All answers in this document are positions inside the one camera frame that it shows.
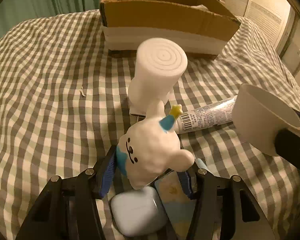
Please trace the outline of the white tape roll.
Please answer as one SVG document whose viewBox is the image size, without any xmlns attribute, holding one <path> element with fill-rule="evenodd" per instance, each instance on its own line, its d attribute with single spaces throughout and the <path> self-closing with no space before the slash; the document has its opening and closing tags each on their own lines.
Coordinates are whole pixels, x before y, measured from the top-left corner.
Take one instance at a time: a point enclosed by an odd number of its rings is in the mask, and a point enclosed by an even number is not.
<svg viewBox="0 0 300 240">
<path fill-rule="evenodd" d="M 245 141 L 264 154 L 277 157 L 275 137 L 285 128 L 300 132 L 297 113 L 274 94 L 242 84 L 232 109 L 232 120 Z"/>
</svg>

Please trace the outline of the white earbuds case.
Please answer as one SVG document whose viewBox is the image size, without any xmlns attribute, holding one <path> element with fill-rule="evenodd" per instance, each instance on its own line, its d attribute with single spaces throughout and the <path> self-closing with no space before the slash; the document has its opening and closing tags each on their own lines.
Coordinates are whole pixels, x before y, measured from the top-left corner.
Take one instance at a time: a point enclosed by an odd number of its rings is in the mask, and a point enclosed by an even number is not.
<svg viewBox="0 0 300 240">
<path fill-rule="evenodd" d="M 151 186 L 117 194 L 110 205 L 119 232 L 127 237 L 154 233 L 168 222 L 159 195 Z"/>
</svg>

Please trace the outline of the white mesh cloth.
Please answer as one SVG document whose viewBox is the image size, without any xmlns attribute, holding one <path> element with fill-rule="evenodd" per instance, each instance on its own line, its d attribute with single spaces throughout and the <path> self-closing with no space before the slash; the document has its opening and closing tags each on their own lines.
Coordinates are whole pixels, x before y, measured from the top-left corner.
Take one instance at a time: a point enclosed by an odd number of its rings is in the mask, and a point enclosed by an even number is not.
<svg viewBox="0 0 300 240">
<path fill-rule="evenodd" d="M 201 10 L 201 11 L 210 11 L 206 6 L 200 4 L 200 5 L 193 5 L 191 6 L 193 9 Z"/>
</svg>

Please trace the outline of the blue card pack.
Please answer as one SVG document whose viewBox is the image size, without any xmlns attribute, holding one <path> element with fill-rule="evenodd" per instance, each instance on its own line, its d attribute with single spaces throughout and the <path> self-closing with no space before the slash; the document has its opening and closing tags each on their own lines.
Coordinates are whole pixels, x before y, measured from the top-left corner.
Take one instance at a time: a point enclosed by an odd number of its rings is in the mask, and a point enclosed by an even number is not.
<svg viewBox="0 0 300 240">
<path fill-rule="evenodd" d="M 171 171 L 154 183 L 178 239 L 187 239 L 204 188 L 204 179 L 197 174 L 199 170 L 208 171 L 203 160 L 197 158 L 189 171 Z"/>
</svg>

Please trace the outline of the open cardboard box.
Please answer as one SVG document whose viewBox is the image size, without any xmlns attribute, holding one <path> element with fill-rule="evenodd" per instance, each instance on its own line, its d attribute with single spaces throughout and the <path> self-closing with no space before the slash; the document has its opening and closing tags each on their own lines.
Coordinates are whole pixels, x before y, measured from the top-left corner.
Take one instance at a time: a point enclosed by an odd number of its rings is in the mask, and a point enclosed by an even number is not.
<svg viewBox="0 0 300 240">
<path fill-rule="evenodd" d="M 191 8 L 204 5 L 210 11 Z M 101 0 L 110 50 L 137 50 L 145 40 L 169 39 L 188 54 L 215 59 L 239 30 L 240 21 L 218 0 Z"/>
</svg>

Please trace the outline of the white louvered wardrobe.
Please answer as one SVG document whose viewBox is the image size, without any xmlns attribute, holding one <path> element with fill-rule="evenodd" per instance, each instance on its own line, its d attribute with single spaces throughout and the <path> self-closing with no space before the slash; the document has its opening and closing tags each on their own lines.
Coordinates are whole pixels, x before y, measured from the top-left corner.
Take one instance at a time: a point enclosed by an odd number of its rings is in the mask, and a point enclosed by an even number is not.
<svg viewBox="0 0 300 240">
<path fill-rule="evenodd" d="M 290 14 L 287 0 L 225 0 L 234 15 L 252 20 L 275 49 L 282 43 Z"/>
</svg>

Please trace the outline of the white cotton pad roll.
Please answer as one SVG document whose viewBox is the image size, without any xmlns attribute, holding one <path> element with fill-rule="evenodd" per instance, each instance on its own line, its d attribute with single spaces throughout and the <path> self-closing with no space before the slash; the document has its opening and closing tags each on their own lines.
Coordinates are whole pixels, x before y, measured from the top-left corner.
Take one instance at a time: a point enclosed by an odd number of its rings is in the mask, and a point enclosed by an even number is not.
<svg viewBox="0 0 300 240">
<path fill-rule="evenodd" d="M 135 74 L 128 87 L 129 113 L 146 115 L 150 103 L 167 103 L 170 92 L 187 68 L 185 51 L 165 38 L 143 41 L 136 52 Z"/>
</svg>

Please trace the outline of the white cream tube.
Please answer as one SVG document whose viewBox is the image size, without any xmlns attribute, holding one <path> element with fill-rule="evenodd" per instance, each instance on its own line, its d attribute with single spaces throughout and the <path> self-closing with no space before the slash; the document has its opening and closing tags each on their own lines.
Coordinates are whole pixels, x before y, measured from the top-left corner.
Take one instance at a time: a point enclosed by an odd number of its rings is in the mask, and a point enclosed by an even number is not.
<svg viewBox="0 0 300 240">
<path fill-rule="evenodd" d="M 237 96 L 181 114 L 174 125 L 177 134 L 190 133 L 232 122 Z"/>
</svg>

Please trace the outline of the white plush toy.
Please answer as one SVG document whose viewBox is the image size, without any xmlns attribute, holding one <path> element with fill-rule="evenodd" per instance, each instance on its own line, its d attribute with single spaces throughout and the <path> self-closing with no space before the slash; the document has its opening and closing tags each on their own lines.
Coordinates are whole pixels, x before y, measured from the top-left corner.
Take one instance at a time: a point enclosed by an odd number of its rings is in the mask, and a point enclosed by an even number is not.
<svg viewBox="0 0 300 240">
<path fill-rule="evenodd" d="M 177 118 L 183 113 L 181 105 L 172 106 L 168 115 L 164 103 L 149 104 L 146 117 L 130 126 L 116 147 L 118 168 L 133 189 L 139 190 L 168 169 L 187 171 L 194 164 L 194 155 L 182 149 L 174 130 Z"/>
</svg>

